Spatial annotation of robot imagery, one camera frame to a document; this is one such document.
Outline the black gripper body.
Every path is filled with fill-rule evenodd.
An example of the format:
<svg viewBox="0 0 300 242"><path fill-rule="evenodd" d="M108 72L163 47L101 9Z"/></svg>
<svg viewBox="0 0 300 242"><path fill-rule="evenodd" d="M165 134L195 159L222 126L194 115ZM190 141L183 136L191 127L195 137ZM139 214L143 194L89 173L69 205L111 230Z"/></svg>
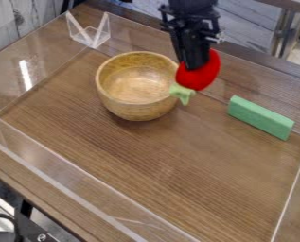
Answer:
<svg viewBox="0 0 300 242"><path fill-rule="evenodd" d="M163 29L171 33L191 29L199 32L206 41L220 44L224 33L218 4L219 0L169 0L159 8Z"/></svg>

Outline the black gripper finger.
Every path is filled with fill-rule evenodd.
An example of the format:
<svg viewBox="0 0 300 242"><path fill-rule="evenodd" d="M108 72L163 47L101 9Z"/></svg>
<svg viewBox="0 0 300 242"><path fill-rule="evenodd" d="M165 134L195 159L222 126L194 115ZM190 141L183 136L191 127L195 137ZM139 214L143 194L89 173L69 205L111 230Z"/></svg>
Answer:
<svg viewBox="0 0 300 242"><path fill-rule="evenodd" d="M203 67L211 57L211 44L199 30L178 28L171 31L175 53L190 70Z"/></svg>

